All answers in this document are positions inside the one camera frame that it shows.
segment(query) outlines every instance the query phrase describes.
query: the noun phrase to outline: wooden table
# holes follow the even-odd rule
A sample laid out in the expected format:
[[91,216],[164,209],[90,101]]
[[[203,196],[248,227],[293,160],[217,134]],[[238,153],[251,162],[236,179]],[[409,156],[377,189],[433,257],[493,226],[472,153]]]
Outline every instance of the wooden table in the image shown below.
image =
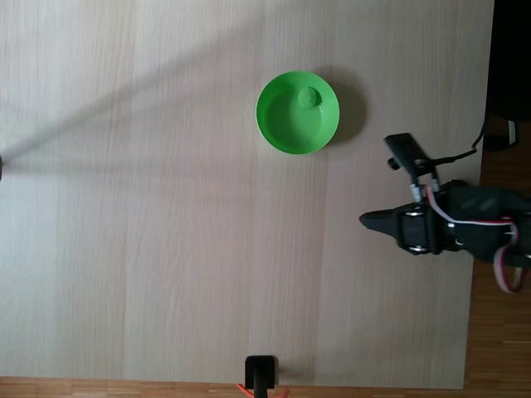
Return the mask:
[[[0,6],[0,373],[460,387],[471,260],[358,222],[410,201],[382,138],[462,152],[485,106],[492,2]],[[287,70],[334,87],[315,155],[255,126]],[[479,178],[480,157],[443,177]]]

